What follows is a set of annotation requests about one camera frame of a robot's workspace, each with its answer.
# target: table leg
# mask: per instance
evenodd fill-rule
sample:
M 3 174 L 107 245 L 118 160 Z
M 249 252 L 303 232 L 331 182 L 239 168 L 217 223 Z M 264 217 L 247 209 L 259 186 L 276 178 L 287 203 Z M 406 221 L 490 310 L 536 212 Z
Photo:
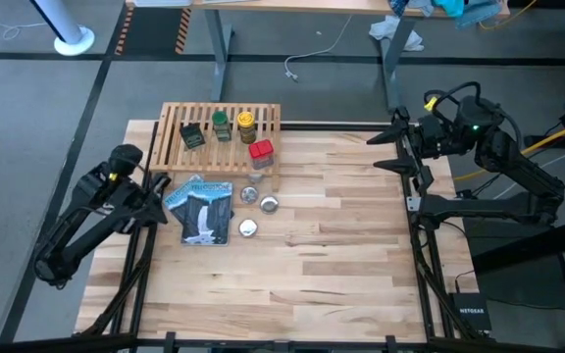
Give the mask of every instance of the table leg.
M 78 25 L 61 0 L 30 0 L 30 3 L 56 33 L 54 49 L 58 53 L 79 55 L 95 42 L 95 33 L 90 28 Z
M 409 34 L 413 31 L 415 21 L 402 18 L 396 28 L 393 39 L 381 40 L 381 55 L 383 57 L 383 80 L 385 82 L 385 98 L 387 110 L 392 114 L 400 105 L 398 87 L 396 84 L 396 66 L 404 51 Z
M 204 10 L 204 16 L 206 16 L 206 24 L 215 53 L 215 74 L 213 75 L 211 101 L 219 102 L 222 100 L 222 90 L 224 89 L 232 26 L 222 25 L 219 10 Z

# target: metal lid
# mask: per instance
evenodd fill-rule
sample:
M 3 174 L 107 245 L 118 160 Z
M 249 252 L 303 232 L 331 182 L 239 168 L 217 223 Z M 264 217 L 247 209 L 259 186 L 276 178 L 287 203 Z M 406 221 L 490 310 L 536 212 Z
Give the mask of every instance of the metal lid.
M 261 182 L 261 180 L 263 180 L 263 175 L 262 174 L 257 174 L 257 173 L 253 173 L 253 174 L 249 174 L 247 176 L 247 178 L 250 180 L 250 182 L 252 183 L 259 183 Z
M 245 186 L 241 190 L 241 201 L 245 204 L 253 204 L 259 199 L 259 191 L 252 186 Z
M 239 224 L 239 233 L 241 233 L 243 237 L 254 236 L 256 229 L 258 229 L 258 226 L 256 226 L 256 222 L 252 220 L 243 220 L 241 224 Z
M 271 215 L 277 211 L 279 208 L 279 200 L 274 196 L 265 196 L 261 200 L 261 211 L 264 214 Z

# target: yellow jar lid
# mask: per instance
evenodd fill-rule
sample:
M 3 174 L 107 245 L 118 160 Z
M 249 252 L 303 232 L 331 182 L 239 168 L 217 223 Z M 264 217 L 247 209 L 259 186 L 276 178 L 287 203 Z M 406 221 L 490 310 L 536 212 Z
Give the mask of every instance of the yellow jar lid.
M 254 116 L 250 112 L 241 112 L 236 116 L 236 120 L 241 127 L 252 127 L 254 125 Z

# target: standing desk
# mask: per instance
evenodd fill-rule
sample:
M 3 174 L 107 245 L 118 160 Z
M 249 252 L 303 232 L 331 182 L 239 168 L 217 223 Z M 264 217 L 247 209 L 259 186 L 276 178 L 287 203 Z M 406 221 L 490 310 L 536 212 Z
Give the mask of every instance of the standing desk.
M 133 0 L 126 0 L 133 6 Z M 313 12 L 328 14 L 351 15 L 393 15 L 387 0 L 255 0 L 236 3 L 203 5 L 202 0 L 194 0 L 192 9 L 204 10 L 206 22 L 215 54 L 215 72 L 211 101 L 222 100 L 228 55 L 232 36 L 232 26 L 222 25 L 220 10 L 243 11 L 281 11 L 281 12 Z M 503 1 L 503 9 L 498 15 L 500 19 L 509 16 L 507 2 Z M 407 8 L 400 20 L 393 40 L 381 41 L 381 57 L 383 64 L 383 79 L 385 84 L 385 99 L 387 108 L 392 111 L 399 106 L 396 84 L 396 66 L 404 50 L 404 46 L 413 30 L 415 22 L 423 19 L 424 14 L 418 9 Z M 448 19 L 443 10 L 436 9 L 431 18 Z

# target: green spice jar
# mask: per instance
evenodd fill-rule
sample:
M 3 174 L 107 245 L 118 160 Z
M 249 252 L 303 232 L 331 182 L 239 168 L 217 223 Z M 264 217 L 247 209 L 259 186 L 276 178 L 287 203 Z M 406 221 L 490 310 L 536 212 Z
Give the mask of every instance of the green spice jar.
M 224 112 L 213 114 L 213 130 L 220 142 L 228 142 L 232 139 L 231 125 L 228 122 L 228 115 Z

